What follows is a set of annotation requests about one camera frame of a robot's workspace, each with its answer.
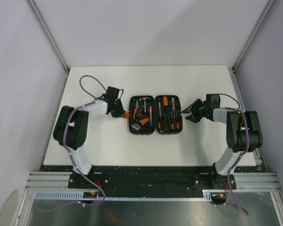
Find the claw hammer black handle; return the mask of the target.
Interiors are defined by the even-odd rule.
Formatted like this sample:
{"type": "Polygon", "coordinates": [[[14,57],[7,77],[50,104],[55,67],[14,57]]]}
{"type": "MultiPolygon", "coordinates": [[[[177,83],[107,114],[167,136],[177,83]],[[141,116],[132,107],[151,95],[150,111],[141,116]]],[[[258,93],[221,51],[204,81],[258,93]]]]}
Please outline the claw hammer black handle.
{"type": "Polygon", "coordinates": [[[142,103],[143,103],[143,107],[144,107],[144,109],[143,109],[143,113],[144,113],[144,115],[147,113],[147,104],[150,102],[152,100],[152,98],[151,97],[143,97],[142,98],[142,103]]]}

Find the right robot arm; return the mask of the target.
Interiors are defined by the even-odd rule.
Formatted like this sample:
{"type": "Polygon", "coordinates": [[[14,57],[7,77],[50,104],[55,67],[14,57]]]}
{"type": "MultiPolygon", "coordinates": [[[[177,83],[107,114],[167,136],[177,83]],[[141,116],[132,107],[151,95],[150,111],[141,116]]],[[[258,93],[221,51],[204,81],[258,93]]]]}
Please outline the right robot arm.
{"type": "Polygon", "coordinates": [[[220,159],[212,165],[208,184],[219,189],[247,154],[263,144],[263,135],[256,111],[243,111],[239,102],[228,94],[207,94],[206,100],[196,99],[189,107],[182,110],[188,114],[187,120],[198,123],[206,118],[226,125],[227,148],[220,159]]]}

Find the small precision screwdriver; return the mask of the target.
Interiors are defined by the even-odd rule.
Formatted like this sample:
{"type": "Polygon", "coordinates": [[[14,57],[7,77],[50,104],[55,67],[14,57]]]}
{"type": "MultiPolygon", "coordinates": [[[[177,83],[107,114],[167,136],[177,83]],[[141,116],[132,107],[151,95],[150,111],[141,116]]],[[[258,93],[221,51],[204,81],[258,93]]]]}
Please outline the small precision screwdriver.
{"type": "Polygon", "coordinates": [[[175,111],[175,122],[176,122],[176,128],[180,129],[179,115],[177,111],[175,111]]]}

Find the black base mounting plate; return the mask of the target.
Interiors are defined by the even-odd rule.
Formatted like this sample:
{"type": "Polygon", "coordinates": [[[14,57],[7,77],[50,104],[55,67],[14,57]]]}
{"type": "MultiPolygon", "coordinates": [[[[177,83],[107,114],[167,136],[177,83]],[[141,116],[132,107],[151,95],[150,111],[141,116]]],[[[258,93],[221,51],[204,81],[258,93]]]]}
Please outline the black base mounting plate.
{"type": "MultiPolygon", "coordinates": [[[[71,166],[45,166],[40,172],[69,172],[67,187],[84,189],[94,195],[145,194],[167,195],[187,194],[187,191],[225,190],[226,180],[210,183],[211,166],[203,167],[132,167],[93,166],[84,179],[71,166]]],[[[231,175],[231,186],[235,190],[236,177],[231,175]]]]}

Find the black plastic tool case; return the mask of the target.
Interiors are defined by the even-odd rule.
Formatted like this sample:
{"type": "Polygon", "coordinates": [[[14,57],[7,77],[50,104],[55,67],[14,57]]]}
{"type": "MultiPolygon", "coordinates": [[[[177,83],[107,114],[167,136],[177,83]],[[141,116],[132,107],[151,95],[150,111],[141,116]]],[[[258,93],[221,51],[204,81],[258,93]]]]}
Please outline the black plastic tool case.
{"type": "Polygon", "coordinates": [[[180,133],[183,130],[183,117],[181,113],[181,103],[180,99],[176,95],[158,95],[156,97],[149,96],[149,95],[144,95],[144,96],[133,96],[131,97],[129,101],[129,109],[128,112],[125,113],[124,119],[128,120],[128,126],[129,126],[129,131],[134,134],[134,135],[151,135],[155,131],[157,131],[161,135],[175,135],[180,133]],[[167,113],[164,112],[164,106],[163,106],[163,97],[166,96],[168,98],[168,110],[167,113]],[[143,97],[151,97],[152,100],[147,104],[147,113],[144,115],[143,113],[143,103],[142,103],[142,98],[143,97]],[[176,128],[176,122],[175,122],[175,117],[173,116],[173,111],[172,111],[172,103],[171,103],[171,98],[174,97],[175,99],[175,111],[178,112],[179,115],[179,123],[180,123],[180,129],[176,128]],[[137,120],[133,119],[133,111],[135,109],[136,105],[136,100],[139,99],[142,104],[142,111],[141,115],[137,120]],[[161,117],[159,117],[159,110],[158,110],[158,102],[161,102],[161,117]],[[131,131],[131,125],[134,123],[139,124],[139,120],[142,118],[149,118],[149,106],[152,106],[152,127],[150,126],[150,123],[148,122],[144,126],[141,126],[141,130],[139,132],[133,132],[131,131]],[[163,126],[163,133],[160,133],[158,130],[158,123],[161,122],[163,126]]]}

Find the tape measure in case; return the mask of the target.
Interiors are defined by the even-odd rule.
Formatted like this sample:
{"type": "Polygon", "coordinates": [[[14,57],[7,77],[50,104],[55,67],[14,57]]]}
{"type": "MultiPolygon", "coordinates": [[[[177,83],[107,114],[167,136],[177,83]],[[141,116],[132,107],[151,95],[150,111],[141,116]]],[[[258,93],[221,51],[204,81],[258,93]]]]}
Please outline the tape measure in case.
{"type": "Polygon", "coordinates": [[[138,123],[134,123],[131,125],[131,131],[133,132],[139,132],[141,130],[141,126],[138,123]]]}

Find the orange handled screwdriver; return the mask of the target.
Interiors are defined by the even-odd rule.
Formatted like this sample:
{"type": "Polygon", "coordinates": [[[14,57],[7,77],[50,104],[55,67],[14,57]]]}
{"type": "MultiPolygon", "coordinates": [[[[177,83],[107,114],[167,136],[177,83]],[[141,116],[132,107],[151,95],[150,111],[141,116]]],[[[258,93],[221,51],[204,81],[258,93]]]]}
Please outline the orange handled screwdriver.
{"type": "Polygon", "coordinates": [[[168,110],[168,98],[166,96],[163,97],[163,106],[164,106],[164,112],[167,113],[167,110],[168,110]]]}

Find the orange handled pliers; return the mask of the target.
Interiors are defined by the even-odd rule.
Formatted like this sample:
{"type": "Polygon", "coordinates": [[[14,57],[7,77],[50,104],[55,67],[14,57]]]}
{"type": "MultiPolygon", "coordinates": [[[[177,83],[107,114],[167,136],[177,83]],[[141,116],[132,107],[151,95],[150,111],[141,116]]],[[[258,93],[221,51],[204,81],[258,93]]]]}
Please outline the orange handled pliers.
{"type": "Polygon", "coordinates": [[[134,120],[137,120],[140,117],[141,111],[142,111],[142,104],[141,104],[141,101],[139,99],[137,99],[135,109],[133,111],[133,119],[134,120]]]}

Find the right aluminium frame post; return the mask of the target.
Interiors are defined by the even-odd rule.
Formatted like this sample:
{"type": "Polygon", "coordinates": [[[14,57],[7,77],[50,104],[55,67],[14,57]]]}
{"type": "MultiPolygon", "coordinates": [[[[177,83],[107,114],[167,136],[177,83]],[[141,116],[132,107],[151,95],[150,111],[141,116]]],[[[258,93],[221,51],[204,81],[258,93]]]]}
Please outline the right aluminium frame post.
{"type": "Polygon", "coordinates": [[[264,27],[265,23],[267,22],[270,14],[272,13],[277,3],[278,3],[277,0],[268,0],[266,2],[245,44],[243,45],[242,50],[240,51],[237,59],[235,60],[232,66],[232,70],[234,72],[236,72],[239,69],[240,64],[242,63],[243,59],[246,57],[247,53],[249,52],[250,48],[252,47],[253,43],[255,42],[256,38],[258,37],[260,31],[264,27]]]}

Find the orange screwdriver in case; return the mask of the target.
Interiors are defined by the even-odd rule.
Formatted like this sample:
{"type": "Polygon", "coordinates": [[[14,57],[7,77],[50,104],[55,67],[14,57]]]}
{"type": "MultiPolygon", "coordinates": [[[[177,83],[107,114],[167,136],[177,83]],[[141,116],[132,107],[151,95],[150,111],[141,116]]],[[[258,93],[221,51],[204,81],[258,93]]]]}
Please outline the orange screwdriver in case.
{"type": "Polygon", "coordinates": [[[160,133],[163,133],[163,132],[164,132],[163,126],[162,126],[162,123],[161,123],[161,122],[158,123],[158,130],[159,130],[160,133]]]}

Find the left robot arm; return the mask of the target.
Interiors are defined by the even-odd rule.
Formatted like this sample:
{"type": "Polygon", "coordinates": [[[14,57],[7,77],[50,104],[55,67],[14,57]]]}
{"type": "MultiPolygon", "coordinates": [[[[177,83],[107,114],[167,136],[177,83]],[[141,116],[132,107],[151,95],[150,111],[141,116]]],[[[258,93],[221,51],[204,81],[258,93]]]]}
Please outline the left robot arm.
{"type": "Polygon", "coordinates": [[[98,116],[111,114],[121,118],[125,110],[121,102],[123,89],[108,87],[106,93],[78,107],[63,106],[53,130],[53,138],[63,146],[71,159],[73,169],[80,174],[78,182],[84,188],[94,185],[95,177],[90,174],[92,163],[83,145],[87,139],[88,122],[98,116]]]}

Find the aluminium frame post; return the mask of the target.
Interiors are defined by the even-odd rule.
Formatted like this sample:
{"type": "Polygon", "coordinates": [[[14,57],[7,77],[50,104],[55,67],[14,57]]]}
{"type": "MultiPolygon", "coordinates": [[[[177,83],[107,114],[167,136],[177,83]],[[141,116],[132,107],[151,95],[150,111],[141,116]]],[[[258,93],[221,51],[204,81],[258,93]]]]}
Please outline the aluminium frame post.
{"type": "Polygon", "coordinates": [[[234,72],[236,72],[239,69],[240,64],[242,63],[243,59],[246,57],[247,53],[249,52],[250,48],[252,47],[253,43],[255,42],[256,38],[258,37],[260,31],[264,27],[265,23],[267,22],[270,14],[272,13],[277,3],[278,3],[277,0],[268,0],[266,2],[245,44],[243,45],[242,50],[240,51],[237,59],[235,60],[232,66],[232,70],[234,72]]]}
{"type": "Polygon", "coordinates": [[[64,72],[66,74],[69,74],[69,67],[66,63],[66,60],[64,59],[60,48],[58,47],[41,11],[39,10],[36,2],[34,0],[26,0],[26,3],[32,13],[32,15],[34,16],[36,22],[38,23],[44,37],[46,38],[50,48],[52,49],[54,55],[56,56],[58,62],[60,63],[60,65],[62,66],[64,72]]]}

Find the chrome extension bar in case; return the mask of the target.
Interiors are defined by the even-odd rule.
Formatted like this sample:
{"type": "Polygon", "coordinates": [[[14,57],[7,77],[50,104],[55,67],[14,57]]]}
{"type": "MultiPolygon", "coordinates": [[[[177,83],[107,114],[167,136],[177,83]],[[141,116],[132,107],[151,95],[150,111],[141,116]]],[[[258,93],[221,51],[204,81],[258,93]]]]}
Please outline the chrome extension bar in case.
{"type": "Polygon", "coordinates": [[[158,102],[159,117],[161,117],[161,102],[158,102]]]}

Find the left aluminium frame post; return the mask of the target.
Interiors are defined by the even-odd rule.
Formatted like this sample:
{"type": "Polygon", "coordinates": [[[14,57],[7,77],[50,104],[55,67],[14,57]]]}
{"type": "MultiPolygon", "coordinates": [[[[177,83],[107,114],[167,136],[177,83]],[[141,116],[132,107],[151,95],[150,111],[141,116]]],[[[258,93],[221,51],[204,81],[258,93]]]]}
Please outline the left aluminium frame post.
{"type": "Polygon", "coordinates": [[[50,48],[52,49],[54,55],[56,56],[58,62],[60,63],[60,65],[62,66],[64,72],[66,74],[69,74],[69,67],[66,63],[66,60],[64,59],[60,48],[58,47],[41,11],[39,10],[36,2],[34,0],[26,0],[26,3],[32,13],[32,15],[34,16],[36,22],[38,23],[44,37],[46,38],[50,48]]]}

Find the utility knife in case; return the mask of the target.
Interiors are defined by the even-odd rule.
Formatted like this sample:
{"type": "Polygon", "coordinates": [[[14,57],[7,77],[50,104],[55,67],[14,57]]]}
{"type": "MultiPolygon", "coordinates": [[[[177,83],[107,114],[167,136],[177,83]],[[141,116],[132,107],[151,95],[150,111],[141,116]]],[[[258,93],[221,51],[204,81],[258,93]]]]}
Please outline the utility knife in case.
{"type": "Polygon", "coordinates": [[[152,106],[149,106],[149,119],[150,119],[150,126],[152,127],[152,106]]]}

